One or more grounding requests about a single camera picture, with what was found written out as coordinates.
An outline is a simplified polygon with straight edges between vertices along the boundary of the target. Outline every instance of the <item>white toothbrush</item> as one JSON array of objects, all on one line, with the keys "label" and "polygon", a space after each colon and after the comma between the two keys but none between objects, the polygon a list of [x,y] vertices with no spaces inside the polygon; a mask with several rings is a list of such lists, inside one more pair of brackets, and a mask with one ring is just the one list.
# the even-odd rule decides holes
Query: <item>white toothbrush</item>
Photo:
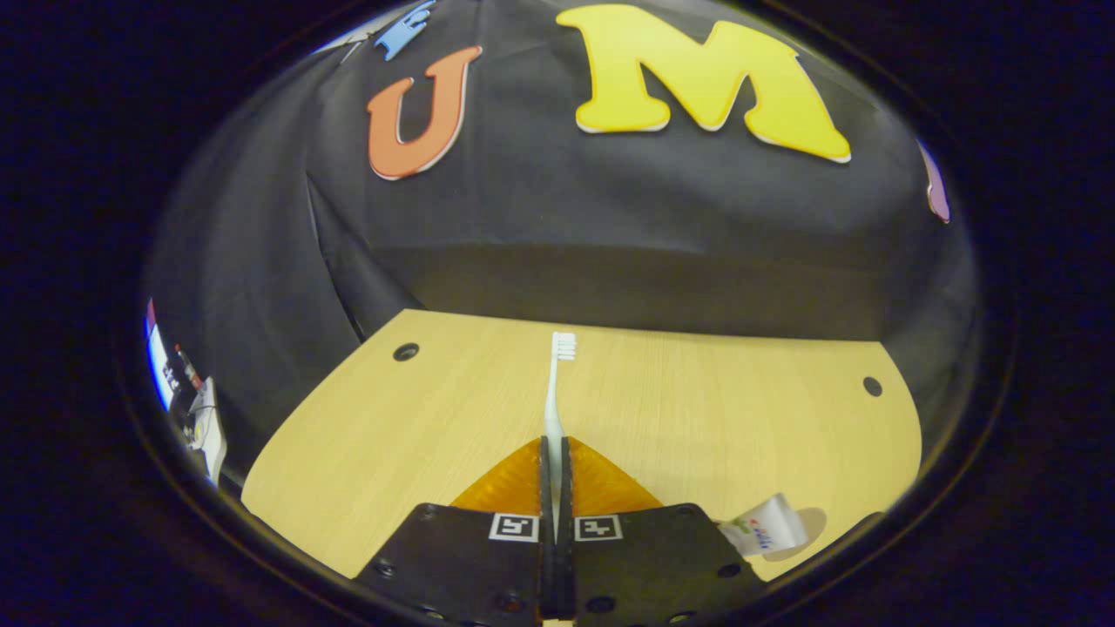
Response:
[{"label": "white toothbrush", "polygon": [[545,426],[550,444],[550,502],[553,505],[554,541],[558,541],[558,512],[561,508],[561,441],[565,437],[558,418],[558,361],[576,357],[576,334],[554,331],[550,345],[550,392],[546,393]]}]

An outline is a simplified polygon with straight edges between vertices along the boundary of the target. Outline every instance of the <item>black fabric backdrop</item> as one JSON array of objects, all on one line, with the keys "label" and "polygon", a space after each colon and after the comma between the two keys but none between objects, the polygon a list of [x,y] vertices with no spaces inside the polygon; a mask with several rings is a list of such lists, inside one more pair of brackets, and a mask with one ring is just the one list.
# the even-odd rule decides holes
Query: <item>black fabric backdrop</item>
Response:
[{"label": "black fabric backdrop", "polygon": [[[167,344],[182,343],[217,382],[234,481],[298,403],[406,307],[882,340],[918,405],[925,453],[942,443],[978,357],[979,289],[963,206],[950,197],[947,225],[930,212],[913,131],[795,45],[852,146],[849,164],[755,138],[741,119],[755,104],[749,81],[708,133],[644,71],[670,124],[585,134],[574,122],[591,96],[583,40],[554,21],[583,3],[442,0],[391,61],[370,42],[314,54],[195,155],[148,284]],[[697,41],[718,19],[780,37],[727,7],[634,4]],[[484,52],[454,146],[427,172],[378,177],[368,99],[415,77],[400,134],[417,136],[433,91],[425,69],[473,45]]]}]

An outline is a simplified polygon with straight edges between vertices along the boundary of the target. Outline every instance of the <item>letter m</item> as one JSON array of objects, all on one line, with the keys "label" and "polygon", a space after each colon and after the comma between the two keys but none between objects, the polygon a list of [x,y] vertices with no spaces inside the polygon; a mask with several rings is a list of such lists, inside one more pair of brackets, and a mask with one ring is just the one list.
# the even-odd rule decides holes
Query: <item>letter m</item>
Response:
[{"label": "letter m", "polygon": [[637,7],[594,4],[562,11],[558,23],[584,39],[592,99],[576,109],[588,133],[659,131],[670,122],[666,103],[647,95],[646,67],[704,129],[724,126],[748,76],[755,107],[744,116],[759,139],[845,163],[847,139],[833,126],[797,52],[777,39],[718,21],[705,44]]}]

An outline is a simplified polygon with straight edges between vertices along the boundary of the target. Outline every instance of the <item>wooden table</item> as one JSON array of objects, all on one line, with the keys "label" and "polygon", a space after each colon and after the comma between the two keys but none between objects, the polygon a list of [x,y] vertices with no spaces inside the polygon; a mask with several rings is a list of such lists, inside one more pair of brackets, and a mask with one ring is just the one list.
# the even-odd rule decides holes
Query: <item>wooden table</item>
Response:
[{"label": "wooden table", "polygon": [[[882,345],[637,331],[406,310],[314,389],[264,447],[244,505],[356,577],[419,502],[449,503],[542,434],[554,330],[565,433],[666,504],[731,518],[784,492],[818,537],[769,580],[912,483],[917,411]],[[419,353],[397,361],[407,343]],[[865,390],[864,378],[882,387]]]}]

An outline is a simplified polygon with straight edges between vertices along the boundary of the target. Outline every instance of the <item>table surface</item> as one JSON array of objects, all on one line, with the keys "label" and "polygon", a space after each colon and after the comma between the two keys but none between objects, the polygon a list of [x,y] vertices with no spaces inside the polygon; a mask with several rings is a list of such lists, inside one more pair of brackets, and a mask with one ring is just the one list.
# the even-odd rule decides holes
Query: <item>table surface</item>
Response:
[{"label": "table surface", "polygon": [[[566,435],[666,504],[717,520],[783,492],[814,540],[747,558],[769,580],[884,511],[913,483],[918,414],[873,341],[724,337],[406,310],[283,423],[244,483],[244,505],[356,577],[420,502],[447,504],[543,431],[551,332]],[[397,361],[404,344],[418,354]],[[876,379],[880,396],[865,390]]]}]

